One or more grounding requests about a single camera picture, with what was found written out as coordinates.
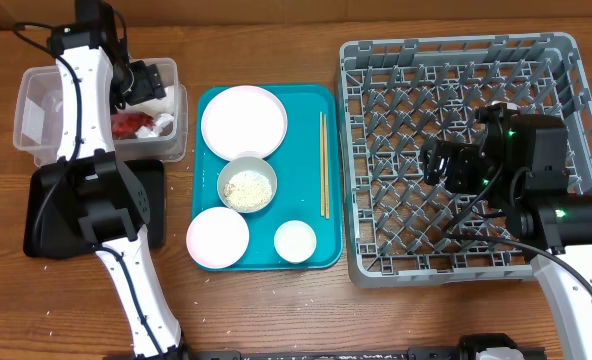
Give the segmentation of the grey bowl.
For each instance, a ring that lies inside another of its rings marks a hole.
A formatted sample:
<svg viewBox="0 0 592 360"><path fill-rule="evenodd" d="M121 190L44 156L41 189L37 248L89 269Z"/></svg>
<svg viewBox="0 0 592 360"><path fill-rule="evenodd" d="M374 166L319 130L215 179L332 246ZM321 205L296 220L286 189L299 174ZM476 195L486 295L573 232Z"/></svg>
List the grey bowl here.
<svg viewBox="0 0 592 360"><path fill-rule="evenodd" d="M217 180L220 200L239 213L264 209L273 200L276 190L274 169L256 157L241 157L228 162Z"/></svg>

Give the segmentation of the small pink bowl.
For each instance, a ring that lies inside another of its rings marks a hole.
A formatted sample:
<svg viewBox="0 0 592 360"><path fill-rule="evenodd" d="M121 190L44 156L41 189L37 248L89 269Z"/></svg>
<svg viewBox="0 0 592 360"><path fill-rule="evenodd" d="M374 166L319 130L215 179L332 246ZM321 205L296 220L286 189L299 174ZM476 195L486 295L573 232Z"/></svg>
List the small pink bowl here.
<svg viewBox="0 0 592 360"><path fill-rule="evenodd" d="M227 207L213 207L199 213L186 233L186 247L201 267L213 270L235 264L245 254L250 231L245 219Z"/></svg>

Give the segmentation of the white cup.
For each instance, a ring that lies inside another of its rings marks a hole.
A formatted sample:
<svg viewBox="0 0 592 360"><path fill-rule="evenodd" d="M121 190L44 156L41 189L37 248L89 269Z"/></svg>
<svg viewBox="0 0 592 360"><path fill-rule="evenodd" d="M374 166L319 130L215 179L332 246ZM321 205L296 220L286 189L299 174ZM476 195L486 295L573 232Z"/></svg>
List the white cup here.
<svg viewBox="0 0 592 360"><path fill-rule="evenodd" d="M315 252L317 238L307 223L291 220L278 227L274 235L274 248L285 261L299 264L308 260Z"/></svg>

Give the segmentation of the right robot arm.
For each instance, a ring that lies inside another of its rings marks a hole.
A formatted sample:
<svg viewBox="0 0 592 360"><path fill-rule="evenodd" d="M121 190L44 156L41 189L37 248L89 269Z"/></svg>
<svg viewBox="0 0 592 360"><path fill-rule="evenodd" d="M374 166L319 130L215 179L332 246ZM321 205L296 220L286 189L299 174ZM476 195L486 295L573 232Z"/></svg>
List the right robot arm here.
<svg viewBox="0 0 592 360"><path fill-rule="evenodd" d="M511 103L479 108L477 143L432 138L423 180L469 195L444 237L523 250L552 312L567 359L592 359L592 195L569 189L562 119Z"/></svg>

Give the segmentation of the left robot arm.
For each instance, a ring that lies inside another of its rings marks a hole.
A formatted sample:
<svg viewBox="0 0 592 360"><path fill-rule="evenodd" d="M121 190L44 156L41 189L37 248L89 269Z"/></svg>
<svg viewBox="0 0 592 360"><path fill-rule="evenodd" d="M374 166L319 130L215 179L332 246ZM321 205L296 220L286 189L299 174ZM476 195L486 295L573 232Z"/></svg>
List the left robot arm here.
<svg viewBox="0 0 592 360"><path fill-rule="evenodd" d="M56 159L30 182L23 250L55 260L95 254L130 327L136 359L192 359L162 291L151 247L164 228L161 161L123 161L111 117L165 97L155 65L133 61L123 16L105 1L78 1L71 24L50 27L41 51L56 62L63 122Z"/></svg>

